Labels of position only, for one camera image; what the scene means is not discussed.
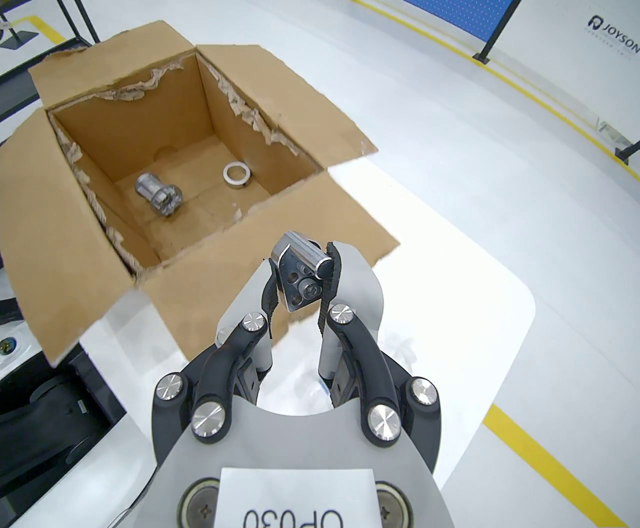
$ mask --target joyson logo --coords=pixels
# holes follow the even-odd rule
[[[619,48],[626,48],[625,51],[634,51],[636,54],[640,52],[640,43],[636,43],[637,41],[626,35],[621,29],[605,23],[604,18],[600,15],[592,16],[587,23],[587,27],[590,29],[590,33],[603,40],[609,46],[615,43]]]

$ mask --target white floor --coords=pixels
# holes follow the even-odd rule
[[[496,403],[640,526],[638,182],[498,79],[348,0],[85,5],[102,38],[165,19],[194,43],[261,44],[344,110],[380,149],[371,161],[533,292]],[[591,525],[484,428],[444,494],[458,527]]]

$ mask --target screw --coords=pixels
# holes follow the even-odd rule
[[[5,337],[0,341],[0,355],[8,356],[18,346],[18,342],[15,337]]]
[[[307,300],[317,299],[322,294],[322,287],[313,279],[304,278],[298,284],[298,291]]]
[[[215,435],[225,424],[225,408],[217,401],[206,401],[193,413],[191,430],[200,438]]]
[[[386,482],[376,482],[376,491],[382,528],[408,528],[411,514],[402,493]]]
[[[216,479],[205,479],[194,484],[180,503],[180,526],[182,528],[211,528],[216,517],[218,488]]]
[[[336,323],[347,324],[353,319],[353,310],[345,304],[337,304],[329,310],[329,315]]]
[[[398,413],[384,404],[379,404],[369,409],[367,422],[371,432],[385,442],[395,440],[402,429]]]
[[[235,328],[233,326],[225,326],[222,328],[216,336],[216,345],[218,347],[222,346],[234,330]]]
[[[156,396],[169,401],[178,396],[182,390],[182,378],[178,374],[167,374],[156,385]]]
[[[413,397],[422,405],[432,405],[438,399],[438,391],[429,380],[416,378],[411,382]]]
[[[242,326],[248,332],[257,332],[264,326],[265,322],[264,315],[260,312],[251,312],[244,316]]]

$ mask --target blue panel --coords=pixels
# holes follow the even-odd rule
[[[406,0],[485,42],[511,0]]]

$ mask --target white table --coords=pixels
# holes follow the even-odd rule
[[[370,161],[352,161],[331,173],[400,242],[374,268],[385,295],[379,345],[439,390],[443,426],[434,477],[442,487],[520,349],[533,321],[533,297],[504,266]],[[296,415],[331,408],[317,378],[316,321],[296,323],[274,347],[274,366],[260,388],[259,406]],[[120,299],[81,344],[128,416],[18,527],[104,528],[138,495],[154,469],[154,387],[163,374],[186,365],[184,356],[138,292]],[[114,486],[118,493],[108,502]],[[74,500],[66,500],[71,493]]]

